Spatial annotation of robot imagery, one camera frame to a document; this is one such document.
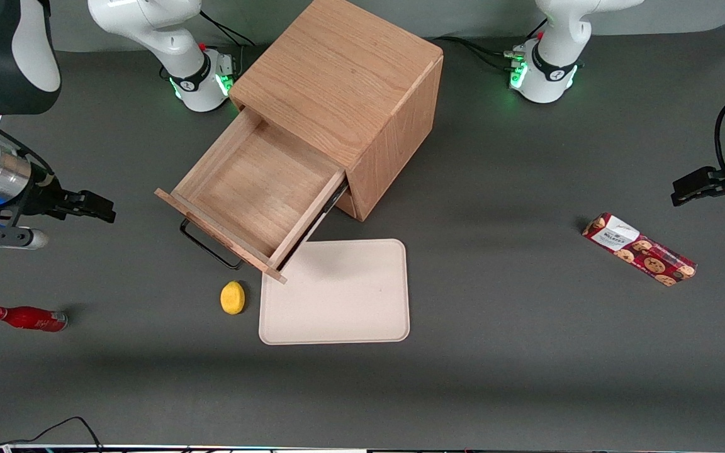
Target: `label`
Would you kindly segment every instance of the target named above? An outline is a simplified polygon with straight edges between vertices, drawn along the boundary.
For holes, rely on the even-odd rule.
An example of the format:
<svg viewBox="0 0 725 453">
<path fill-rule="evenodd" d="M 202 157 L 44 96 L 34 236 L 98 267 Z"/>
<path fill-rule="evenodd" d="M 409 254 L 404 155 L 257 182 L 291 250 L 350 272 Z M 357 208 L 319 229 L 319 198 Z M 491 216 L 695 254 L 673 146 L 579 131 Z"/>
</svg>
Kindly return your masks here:
<svg viewBox="0 0 725 453">
<path fill-rule="evenodd" d="M 614 252 L 636 241 L 637 238 L 639 238 L 638 230 L 613 215 L 606 227 L 592 236 L 593 241 Z"/>
</svg>

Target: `wooden drawer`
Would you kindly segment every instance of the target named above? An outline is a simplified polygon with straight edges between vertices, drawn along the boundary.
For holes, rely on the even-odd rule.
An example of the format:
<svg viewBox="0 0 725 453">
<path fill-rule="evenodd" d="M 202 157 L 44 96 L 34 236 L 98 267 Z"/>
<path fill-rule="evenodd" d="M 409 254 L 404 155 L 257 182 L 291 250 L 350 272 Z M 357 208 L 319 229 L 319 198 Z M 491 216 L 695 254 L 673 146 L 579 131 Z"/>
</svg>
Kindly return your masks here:
<svg viewBox="0 0 725 453">
<path fill-rule="evenodd" d="M 171 193 L 155 193 L 284 283 L 282 267 L 337 198 L 345 173 L 304 141 L 243 109 Z"/>
<path fill-rule="evenodd" d="M 443 53 L 346 0 L 313 0 L 234 83 L 241 113 L 159 197 L 262 272 L 328 201 L 371 214 L 432 129 Z"/>
</svg>

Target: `gray wall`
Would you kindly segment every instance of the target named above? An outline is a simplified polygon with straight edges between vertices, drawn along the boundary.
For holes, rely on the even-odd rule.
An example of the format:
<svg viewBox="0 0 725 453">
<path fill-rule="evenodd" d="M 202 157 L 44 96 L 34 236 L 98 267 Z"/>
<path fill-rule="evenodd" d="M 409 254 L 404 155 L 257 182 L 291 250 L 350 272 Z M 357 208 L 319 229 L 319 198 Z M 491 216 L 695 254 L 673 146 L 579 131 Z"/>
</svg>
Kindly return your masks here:
<svg viewBox="0 0 725 453">
<path fill-rule="evenodd" d="M 517 36 L 544 16 L 531 0 L 352 0 L 414 34 L 432 37 Z M 203 11 L 257 43 L 270 43 L 310 0 L 204 0 Z M 647 0 L 636 8 L 592 15 L 598 35 L 705 31 L 725 24 L 725 0 Z M 227 43 L 203 18 L 185 24 L 199 41 Z M 126 38 L 109 35 L 93 22 L 86 0 L 52 3 L 55 48 L 70 52 L 136 49 Z"/>
</svg>

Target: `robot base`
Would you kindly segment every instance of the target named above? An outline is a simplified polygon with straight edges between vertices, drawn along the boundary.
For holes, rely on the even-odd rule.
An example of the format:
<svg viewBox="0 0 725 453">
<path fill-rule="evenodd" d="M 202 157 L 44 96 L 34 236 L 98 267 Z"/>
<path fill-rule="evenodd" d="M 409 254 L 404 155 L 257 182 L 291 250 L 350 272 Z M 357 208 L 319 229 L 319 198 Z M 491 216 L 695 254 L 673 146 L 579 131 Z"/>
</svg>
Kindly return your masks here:
<svg viewBox="0 0 725 453">
<path fill-rule="evenodd" d="M 186 91 L 170 80 L 175 95 L 184 105 L 195 112 L 213 111 L 228 98 L 228 89 L 233 84 L 233 63 L 230 55 L 206 49 L 204 54 L 211 60 L 209 75 L 195 91 Z"/>
<path fill-rule="evenodd" d="M 533 46 L 539 40 L 533 38 L 513 48 L 514 52 L 522 52 L 530 55 Z M 572 86 L 572 79 L 578 66 L 575 66 L 569 74 L 563 74 L 558 81 L 549 81 L 540 69 L 536 68 L 532 61 L 523 60 L 515 67 L 511 74 L 509 88 L 519 91 L 522 96 L 533 103 L 549 104 L 558 100 L 566 89 Z"/>
</svg>

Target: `gray table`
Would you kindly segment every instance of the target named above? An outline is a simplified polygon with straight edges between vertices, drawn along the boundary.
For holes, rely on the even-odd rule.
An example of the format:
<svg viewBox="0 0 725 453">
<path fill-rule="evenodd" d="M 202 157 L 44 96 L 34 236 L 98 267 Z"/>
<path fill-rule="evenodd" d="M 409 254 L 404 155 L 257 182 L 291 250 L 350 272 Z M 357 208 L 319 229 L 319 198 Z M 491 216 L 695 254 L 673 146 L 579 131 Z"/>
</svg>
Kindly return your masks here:
<svg viewBox="0 0 725 453">
<path fill-rule="evenodd" d="M 30 219 L 49 246 L 0 250 L 0 305 L 73 320 L 0 324 L 0 440 L 82 415 L 109 444 L 725 450 L 725 198 L 670 206 L 671 181 L 713 164 L 725 29 L 594 38 L 554 106 L 443 48 L 428 140 L 368 221 L 336 211 L 313 236 L 402 240 L 411 334 L 304 347 L 259 341 L 259 273 L 217 264 L 152 194 L 235 111 L 186 111 L 149 52 L 61 54 L 57 105 L 3 127 L 118 217 Z M 666 288 L 581 238 L 606 210 L 696 278 Z M 241 316 L 218 303 L 233 279 Z"/>
</svg>

